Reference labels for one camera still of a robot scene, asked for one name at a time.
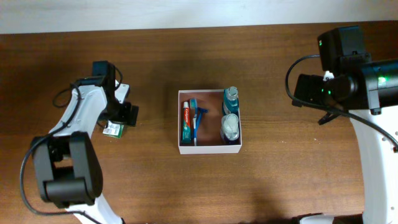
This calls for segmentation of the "green white soap packet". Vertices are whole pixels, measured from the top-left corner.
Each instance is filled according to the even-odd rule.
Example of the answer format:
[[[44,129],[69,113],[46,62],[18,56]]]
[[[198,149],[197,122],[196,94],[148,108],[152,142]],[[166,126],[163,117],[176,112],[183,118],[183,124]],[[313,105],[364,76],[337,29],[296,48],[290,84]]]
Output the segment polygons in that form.
[[[106,136],[110,136],[113,138],[121,138],[123,134],[123,129],[124,125],[123,124],[117,124],[117,123],[112,123],[111,121],[108,121],[106,127],[103,129],[103,134]]]

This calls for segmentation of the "small toothpaste tube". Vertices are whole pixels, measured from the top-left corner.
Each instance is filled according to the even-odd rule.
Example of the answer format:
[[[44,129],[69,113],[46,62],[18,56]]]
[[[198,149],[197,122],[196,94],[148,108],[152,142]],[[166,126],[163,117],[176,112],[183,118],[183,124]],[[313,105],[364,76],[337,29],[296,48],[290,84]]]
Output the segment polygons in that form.
[[[182,123],[182,143],[190,144],[192,141],[190,125],[190,105],[189,102],[183,102],[183,123]]]

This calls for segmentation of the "blue white toothbrush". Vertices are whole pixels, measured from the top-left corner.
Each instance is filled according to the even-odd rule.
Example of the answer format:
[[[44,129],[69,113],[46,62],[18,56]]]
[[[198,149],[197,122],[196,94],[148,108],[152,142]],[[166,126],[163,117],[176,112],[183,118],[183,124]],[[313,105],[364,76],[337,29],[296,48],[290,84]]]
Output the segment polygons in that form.
[[[193,110],[193,143],[194,146],[197,146],[197,118],[198,118],[198,104],[197,99],[190,99],[190,109]]]

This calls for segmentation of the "blue disposable razor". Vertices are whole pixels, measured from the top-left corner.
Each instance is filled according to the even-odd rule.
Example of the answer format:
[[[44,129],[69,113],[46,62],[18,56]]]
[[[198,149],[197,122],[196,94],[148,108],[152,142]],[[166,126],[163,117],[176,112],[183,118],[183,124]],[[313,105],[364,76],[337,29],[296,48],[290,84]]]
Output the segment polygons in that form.
[[[196,112],[196,114],[194,116],[195,121],[194,121],[193,138],[194,138],[194,140],[197,140],[197,132],[198,132],[199,125],[201,123],[201,119],[202,119],[203,115],[208,112],[208,110],[198,107],[195,112]]]

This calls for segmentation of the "blue mouthwash bottle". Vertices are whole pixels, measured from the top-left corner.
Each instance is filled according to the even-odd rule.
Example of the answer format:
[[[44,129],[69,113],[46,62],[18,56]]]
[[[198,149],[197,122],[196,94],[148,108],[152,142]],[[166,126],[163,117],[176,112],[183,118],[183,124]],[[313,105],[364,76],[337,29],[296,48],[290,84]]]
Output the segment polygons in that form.
[[[239,115],[238,89],[235,86],[224,89],[222,112],[224,116],[228,114]]]

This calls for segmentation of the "clear pump soap bottle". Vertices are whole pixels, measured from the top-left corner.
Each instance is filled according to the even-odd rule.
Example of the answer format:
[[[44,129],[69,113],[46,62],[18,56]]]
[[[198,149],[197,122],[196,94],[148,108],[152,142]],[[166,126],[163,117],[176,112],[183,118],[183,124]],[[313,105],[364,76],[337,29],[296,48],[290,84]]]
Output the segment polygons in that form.
[[[237,144],[239,141],[239,118],[236,114],[228,114],[221,119],[220,135],[227,145]]]

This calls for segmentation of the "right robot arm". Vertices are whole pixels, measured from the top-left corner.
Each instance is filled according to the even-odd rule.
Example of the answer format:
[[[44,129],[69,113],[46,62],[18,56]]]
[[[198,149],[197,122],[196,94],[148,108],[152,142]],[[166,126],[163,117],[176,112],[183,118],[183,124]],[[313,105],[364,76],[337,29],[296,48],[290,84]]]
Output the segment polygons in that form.
[[[310,213],[293,223],[397,223],[397,60],[373,61],[358,26],[317,38],[324,76],[301,74],[292,104],[325,111],[323,125],[349,118],[358,140],[364,210],[355,215]]]

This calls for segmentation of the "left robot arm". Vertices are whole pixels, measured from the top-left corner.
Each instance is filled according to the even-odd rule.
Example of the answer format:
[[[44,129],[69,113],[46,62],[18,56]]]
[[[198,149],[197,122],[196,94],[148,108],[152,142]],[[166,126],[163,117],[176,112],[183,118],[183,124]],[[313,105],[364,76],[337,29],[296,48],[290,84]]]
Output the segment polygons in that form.
[[[106,60],[93,62],[91,76],[70,85],[71,98],[57,125],[32,140],[23,161],[33,159],[41,199],[59,208],[40,212],[22,193],[34,214],[74,215],[82,223],[124,223],[103,195],[103,173],[91,143],[99,121],[136,125],[139,108],[126,101],[130,87],[116,77],[120,73]]]

